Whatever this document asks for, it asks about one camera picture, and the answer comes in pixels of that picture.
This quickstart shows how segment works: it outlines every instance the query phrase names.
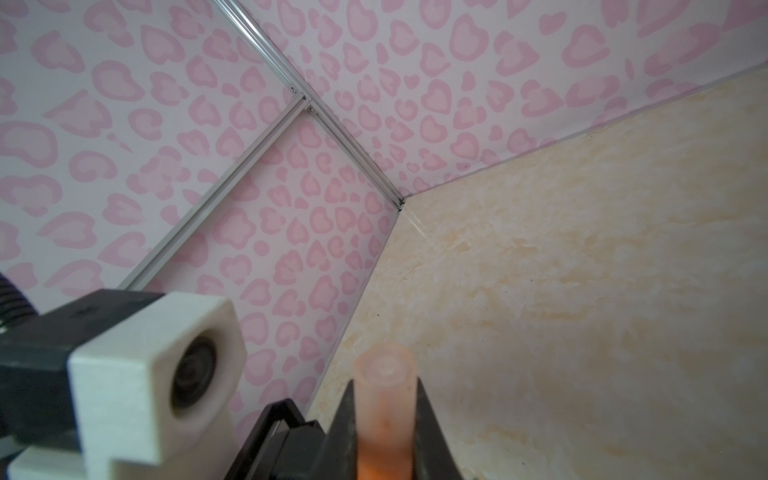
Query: marble surface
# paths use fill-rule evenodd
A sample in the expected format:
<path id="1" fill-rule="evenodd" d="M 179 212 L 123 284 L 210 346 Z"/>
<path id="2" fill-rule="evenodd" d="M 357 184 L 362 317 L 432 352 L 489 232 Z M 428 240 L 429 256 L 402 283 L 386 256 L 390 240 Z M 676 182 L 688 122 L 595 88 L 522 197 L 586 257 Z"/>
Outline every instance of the marble surface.
<path id="1" fill-rule="evenodd" d="M 309 418 L 385 340 L 466 478 L 768 478 L 768 70 L 409 198 Z"/>

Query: white plastic part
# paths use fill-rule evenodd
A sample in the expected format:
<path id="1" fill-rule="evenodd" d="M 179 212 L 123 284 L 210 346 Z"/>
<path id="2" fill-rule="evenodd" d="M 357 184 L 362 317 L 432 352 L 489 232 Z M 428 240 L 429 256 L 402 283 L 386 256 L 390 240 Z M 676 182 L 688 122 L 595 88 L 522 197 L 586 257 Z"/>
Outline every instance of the white plastic part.
<path id="1" fill-rule="evenodd" d="M 198 336 L 216 346 L 214 377 L 194 405 L 174 411 L 174 373 Z M 33 447 L 13 461 L 9 478 L 220 480 L 238 450 L 227 403 L 245 357 L 228 299 L 168 293 L 70 355 L 80 468 L 77 454 Z"/>

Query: pink leopard print wall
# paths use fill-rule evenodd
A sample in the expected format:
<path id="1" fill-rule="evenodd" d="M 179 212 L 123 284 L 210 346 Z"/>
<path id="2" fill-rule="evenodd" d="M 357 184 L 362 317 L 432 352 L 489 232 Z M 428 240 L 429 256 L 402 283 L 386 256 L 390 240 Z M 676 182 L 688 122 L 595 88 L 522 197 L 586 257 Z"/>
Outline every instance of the pink leopard print wall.
<path id="1" fill-rule="evenodd" d="M 205 0 L 0 2 L 0 271 L 42 311 L 117 286 L 286 93 Z"/>
<path id="2" fill-rule="evenodd" d="M 768 0 L 242 0 L 404 195 L 768 59 Z"/>
<path id="3" fill-rule="evenodd" d="M 290 100 L 208 2 L 0 12 L 0 271 L 40 310 L 117 286 Z M 301 117 L 150 284 L 235 302 L 242 439 L 307 406 L 396 214 Z"/>
<path id="4" fill-rule="evenodd" d="M 234 301 L 249 354 L 230 403 L 241 441 L 267 403 L 309 407 L 395 217 L 300 118 L 151 284 Z"/>

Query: metal rail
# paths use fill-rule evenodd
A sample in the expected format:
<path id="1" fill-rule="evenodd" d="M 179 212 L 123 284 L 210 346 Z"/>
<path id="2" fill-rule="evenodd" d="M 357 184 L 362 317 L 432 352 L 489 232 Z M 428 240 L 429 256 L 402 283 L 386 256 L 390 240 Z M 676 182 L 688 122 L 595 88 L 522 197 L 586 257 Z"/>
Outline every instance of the metal rail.
<path id="1" fill-rule="evenodd" d="M 184 245 L 192 233 L 205 221 L 221 203 L 237 182 L 248 173 L 251 167 L 275 143 L 277 138 L 293 123 L 310 101 L 298 94 L 272 124 L 254 141 L 218 182 L 203 195 L 197 204 L 184 215 L 184 218 L 170 230 L 168 235 L 139 263 L 136 268 L 118 286 L 122 290 L 143 290 L 157 275 L 173 255 Z"/>
<path id="2" fill-rule="evenodd" d="M 389 178 L 376 166 L 373 159 L 357 143 L 357 140 L 344 128 L 339 118 L 328 105 L 315 93 L 298 71 L 290 64 L 283 53 L 266 36 L 266 32 L 251 18 L 236 0 L 213 0 L 224 16 L 232 22 L 241 35 L 258 51 L 266 64 L 275 72 L 288 88 L 296 94 L 305 95 L 311 102 L 311 111 L 336 143 L 366 173 L 368 178 L 394 204 L 400 208 L 403 196 L 397 191 Z"/>

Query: orange plastic tube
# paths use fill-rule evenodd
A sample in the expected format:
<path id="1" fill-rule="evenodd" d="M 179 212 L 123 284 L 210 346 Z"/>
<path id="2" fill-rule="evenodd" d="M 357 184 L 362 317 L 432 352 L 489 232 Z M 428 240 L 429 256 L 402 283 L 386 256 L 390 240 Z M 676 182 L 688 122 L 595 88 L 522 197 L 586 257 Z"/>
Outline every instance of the orange plastic tube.
<path id="1" fill-rule="evenodd" d="M 358 480 L 410 480 L 416 365 L 397 343 L 380 343 L 354 367 Z"/>

